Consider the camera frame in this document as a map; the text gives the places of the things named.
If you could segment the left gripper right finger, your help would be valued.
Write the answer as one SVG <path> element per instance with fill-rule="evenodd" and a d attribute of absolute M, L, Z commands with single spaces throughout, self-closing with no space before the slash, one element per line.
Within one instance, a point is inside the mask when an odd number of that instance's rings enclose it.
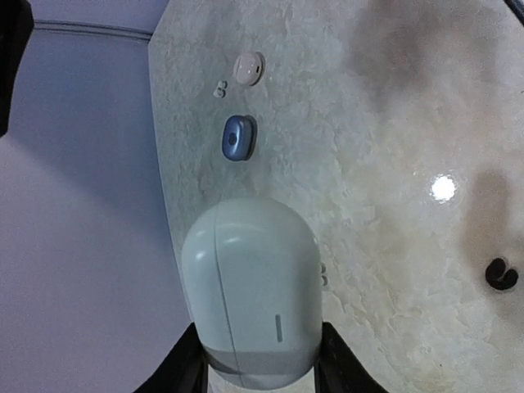
<path fill-rule="evenodd" d="M 329 322 L 322 326 L 314 389 L 316 393 L 387 393 Z"/>

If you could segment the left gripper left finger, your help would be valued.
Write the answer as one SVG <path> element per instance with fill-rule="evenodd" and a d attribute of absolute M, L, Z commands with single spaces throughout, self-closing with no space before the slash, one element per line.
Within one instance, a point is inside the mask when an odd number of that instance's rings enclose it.
<path fill-rule="evenodd" d="M 135 393 L 204 393 L 208 391 L 208 367 L 204 348 L 191 323 L 156 371 Z"/>

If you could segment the white oblong charging case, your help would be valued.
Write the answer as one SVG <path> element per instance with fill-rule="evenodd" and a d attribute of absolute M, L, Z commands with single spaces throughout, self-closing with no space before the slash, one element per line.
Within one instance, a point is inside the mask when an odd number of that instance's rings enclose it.
<path fill-rule="evenodd" d="M 181 264 L 197 335 L 221 377 L 267 391 L 314 366 L 323 323 L 320 254 L 293 209 L 273 199 L 222 201 L 192 225 Z"/>

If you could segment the blue earbud charging case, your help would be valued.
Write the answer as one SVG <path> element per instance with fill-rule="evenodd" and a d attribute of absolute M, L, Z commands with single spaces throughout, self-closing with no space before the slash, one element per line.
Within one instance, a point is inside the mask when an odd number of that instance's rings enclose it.
<path fill-rule="evenodd" d="M 232 115 L 225 123 L 222 136 L 222 153 L 230 161 L 251 158 L 257 139 L 257 123 L 250 115 Z"/>

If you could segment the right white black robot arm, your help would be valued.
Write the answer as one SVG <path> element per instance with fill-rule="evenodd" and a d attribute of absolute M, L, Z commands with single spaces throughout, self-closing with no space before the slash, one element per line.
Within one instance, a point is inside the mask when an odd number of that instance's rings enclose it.
<path fill-rule="evenodd" d="M 26 0 L 1 1 L 1 136 L 7 133 L 11 99 L 21 58 L 34 29 L 32 7 Z"/>

